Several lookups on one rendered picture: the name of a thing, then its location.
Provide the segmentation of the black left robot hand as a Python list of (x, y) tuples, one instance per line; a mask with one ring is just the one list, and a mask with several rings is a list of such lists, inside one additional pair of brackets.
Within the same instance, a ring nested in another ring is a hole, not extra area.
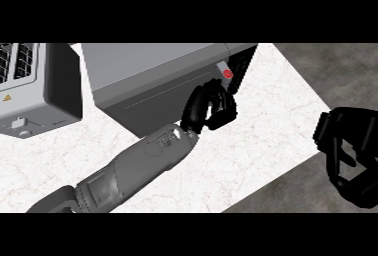
[(195, 87), (183, 110), (180, 127), (201, 133), (202, 128), (217, 130), (236, 119), (236, 102), (221, 80), (211, 79)]

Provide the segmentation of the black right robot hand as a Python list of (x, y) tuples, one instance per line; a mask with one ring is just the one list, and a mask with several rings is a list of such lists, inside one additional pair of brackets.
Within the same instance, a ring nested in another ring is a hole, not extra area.
[[(326, 174), (341, 197), (357, 207), (378, 206), (378, 111), (337, 107), (319, 117), (313, 140), (326, 155)], [(366, 170), (347, 180), (340, 162)]]

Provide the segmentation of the grey microwave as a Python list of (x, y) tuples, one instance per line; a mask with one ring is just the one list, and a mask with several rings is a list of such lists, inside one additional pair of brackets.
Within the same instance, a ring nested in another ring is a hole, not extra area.
[(239, 89), (254, 43), (84, 43), (96, 107), (137, 136), (182, 119), (193, 89), (213, 79)]

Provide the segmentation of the pale grey toaster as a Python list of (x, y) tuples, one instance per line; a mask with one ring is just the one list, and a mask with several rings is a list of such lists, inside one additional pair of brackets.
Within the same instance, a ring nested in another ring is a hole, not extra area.
[(0, 134), (26, 139), (83, 118), (80, 57), (68, 43), (0, 43)]

